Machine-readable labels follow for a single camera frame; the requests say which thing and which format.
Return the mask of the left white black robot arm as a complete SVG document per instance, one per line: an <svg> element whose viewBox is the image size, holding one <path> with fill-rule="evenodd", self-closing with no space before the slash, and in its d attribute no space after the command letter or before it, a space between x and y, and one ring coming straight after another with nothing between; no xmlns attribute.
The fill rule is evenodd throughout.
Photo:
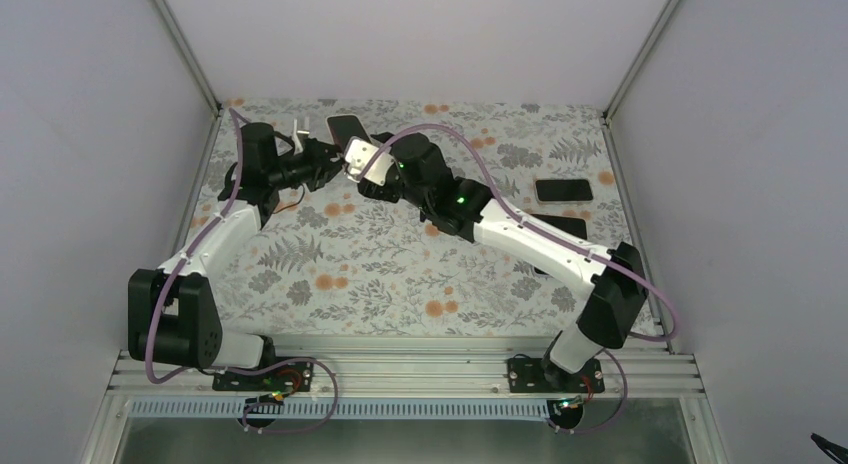
<svg viewBox="0 0 848 464"><path fill-rule="evenodd" d="M155 269L128 282L128 351L160 382L156 363L180 368L238 368L255 389L270 386L278 361L268 338L221 323L214 281L258 235L286 189L316 191L342 169L335 144L294 129L286 136L265 122L235 122L237 161L225 173L218 206L195 237Z"/></svg>

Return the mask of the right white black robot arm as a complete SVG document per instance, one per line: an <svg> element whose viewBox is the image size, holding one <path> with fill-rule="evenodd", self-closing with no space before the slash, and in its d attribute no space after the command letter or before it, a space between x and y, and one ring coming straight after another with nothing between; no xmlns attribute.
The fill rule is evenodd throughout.
<svg viewBox="0 0 848 464"><path fill-rule="evenodd" d="M514 256L583 302L577 320L556 334L544 355L541 375L549 388L567 390L589 359L624 346L648 296L634 246L593 244L496 198L487 184L454 176L440 148L420 133L386 150L354 137L344 159L363 196L404 200L438 231Z"/></svg>

